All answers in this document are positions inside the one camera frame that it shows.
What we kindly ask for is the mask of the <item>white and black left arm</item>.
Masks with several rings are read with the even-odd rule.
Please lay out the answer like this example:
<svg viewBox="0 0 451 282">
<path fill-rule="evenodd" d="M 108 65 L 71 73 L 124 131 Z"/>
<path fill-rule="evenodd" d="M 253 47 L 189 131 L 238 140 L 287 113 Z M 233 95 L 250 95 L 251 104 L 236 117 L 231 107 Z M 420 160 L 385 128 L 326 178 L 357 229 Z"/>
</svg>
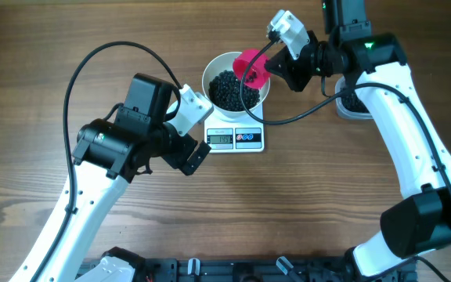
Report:
<svg viewBox="0 0 451 282">
<path fill-rule="evenodd" d="M 149 162 L 162 157 L 192 175 L 210 147 L 189 130 L 214 108 L 188 85 L 136 74 L 114 121 L 100 118 L 83 126 L 72 153 L 72 173 L 13 281 L 72 281 L 107 213 Z"/>
</svg>

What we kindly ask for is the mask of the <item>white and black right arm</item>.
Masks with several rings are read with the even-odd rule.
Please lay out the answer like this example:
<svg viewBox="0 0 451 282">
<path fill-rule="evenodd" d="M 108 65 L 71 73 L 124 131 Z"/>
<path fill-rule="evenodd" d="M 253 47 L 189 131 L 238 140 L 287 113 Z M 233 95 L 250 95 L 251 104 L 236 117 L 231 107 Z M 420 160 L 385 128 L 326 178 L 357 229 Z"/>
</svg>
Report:
<svg viewBox="0 0 451 282">
<path fill-rule="evenodd" d="M 396 36 L 374 34 L 361 1 L 325 1 L 322 10 L 326 41 L 293 13 L 281 10 L 271 19 L 269 41 L 283 48 L 265 68 L 296 92 L 315 76 L 337 75 L 335 96 L 356 95 L 377 125 L 402 200 L 382 213 L 379 232 L 351 248 L 344 262 L 347 280 L 375 280 L 451 245 L 451 155 L 416 93 Z"/>
</svg>

